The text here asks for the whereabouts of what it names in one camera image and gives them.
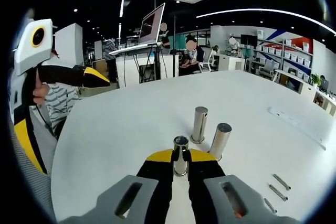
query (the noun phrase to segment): camera lens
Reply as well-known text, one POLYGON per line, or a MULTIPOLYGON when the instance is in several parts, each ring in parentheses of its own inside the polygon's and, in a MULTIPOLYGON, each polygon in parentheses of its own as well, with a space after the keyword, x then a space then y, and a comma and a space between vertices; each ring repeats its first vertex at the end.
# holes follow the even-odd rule
POLYGON ((38 28, 33 35, 33 45, 39 46, 44 38, 44 29, 38 28))

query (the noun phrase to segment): ceiling light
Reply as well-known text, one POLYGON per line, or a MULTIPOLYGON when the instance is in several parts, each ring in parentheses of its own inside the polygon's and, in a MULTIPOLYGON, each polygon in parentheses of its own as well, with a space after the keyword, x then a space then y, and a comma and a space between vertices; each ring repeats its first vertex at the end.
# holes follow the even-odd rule
POLYGON ((322 26, 323 28, 325 28, 326 30, 330 31, 331 33, 333 33, 334 35, 336 35, 336 31, 334 31, 333 29, 331 29, 329 26, 326 26, 325 24, 322 24, 321 22, 303 16, 301 14, 297 14, 297 13, 291 13, 288 12, 286 10, 275 10, 275 9, 263 9, 263 8, 246 8, 246 9, 233 9, 233 10, 222 10, 220 12, 215 12, 215 13, 208 13, 208 14, 204 14, 204 15, 200 15, 200 16, 196 16, 196 18, 202 18, 202 17, 206 17, 206 16, 210 16, 210 15, 215 15, 215 14, 221 14, 221 13, 233 13, 233 12, 246 12, 246 11, 258 11, 258 12, 274 12, 274 13, 282 13, 282 14, 288 14, 288 15, 292 15, 292 16, 296 16, 299 18, 304 18, 308 21, 311 21, 319 26, 322 26))

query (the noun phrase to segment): round white table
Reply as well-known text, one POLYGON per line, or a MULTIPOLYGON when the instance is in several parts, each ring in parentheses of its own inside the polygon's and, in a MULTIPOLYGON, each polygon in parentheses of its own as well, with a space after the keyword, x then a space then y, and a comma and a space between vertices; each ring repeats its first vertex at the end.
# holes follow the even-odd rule
MULTIPOLYGON (((76 103, 52 167, 57 220, 84 215, 95 207, 101 193, 124 176, 136 175, 147 156, 172 148, 178 135, 190 136, 197 106, 208 108, 205 141, 190 142, 190 148, 208 151, 216 125, 229 123, 233 131, 219 162, 223 171, 266 197, 280 216, 304 220, 315 209, 335 175, 336 120, 299 94, 237 70, 154 81, 76 103), (327 150, 268 113, 270 106, 299 119, 322 137, 327 150), (283 202, 268 183, 288 201, 283 202)), ((186 177, 174 178, 166 223, 195 223, 186 177)))

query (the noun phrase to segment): striped shirt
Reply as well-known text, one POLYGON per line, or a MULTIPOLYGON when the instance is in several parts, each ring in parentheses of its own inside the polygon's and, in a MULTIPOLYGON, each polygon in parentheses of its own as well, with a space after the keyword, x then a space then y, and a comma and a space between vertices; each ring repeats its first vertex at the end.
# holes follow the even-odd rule
POLYGON ((113 60, 115 59, 115 55, 110 55, 109 53, 112 52, 112 51, 116 51, 117 48, 115 46, 115 43, 109 39, 106 44, 105 44, 105 47, 104 47, 104 59, 105 60, 113 60))
MULTIPOLYGON (((80 100, 75 87, 62 83, 49 84, 49 93, 45 97, 45 104, 51 122, 51 128, 55 131, 59 122, 65 119, 70 113, 75 102, 80 100)), ((38 119, 39 113, 35 106, 31 107, 38 119)))

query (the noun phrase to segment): ceiling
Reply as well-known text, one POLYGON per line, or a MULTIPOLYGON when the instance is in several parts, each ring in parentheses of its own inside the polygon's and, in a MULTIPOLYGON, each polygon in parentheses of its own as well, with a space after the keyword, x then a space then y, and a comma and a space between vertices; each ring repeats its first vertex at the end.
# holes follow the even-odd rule
MULTIPOLYGON (((134 29, 141 26, 142 17, 154 8, 154 0, 125 0, 124 15, 120 19, 121 0, 33 1, 36 19, 51 18, 58 29, 76 22, 83 27, 83 40, 88 44, 103 37, 118 37, 119 23, 122 23, 122 37, 134 35, 134 29)), ((175 14, 177 32, 209 28, 211 23, 213 25, 264 26, 284 29, 321 42, 324 39, 323 43, 336 52, 336 37, 331 32, 312 22, 290 15, 270 12, 240 12, 196 19, 197 15, 221 10, 269 8, 305 15, 336 30, 336 0, 204 0, 194 5, 156 0, 156 5, 160 5, 162 2, 166 2, 163 21, 168 24, 170 30, 173 28, 175 14)))

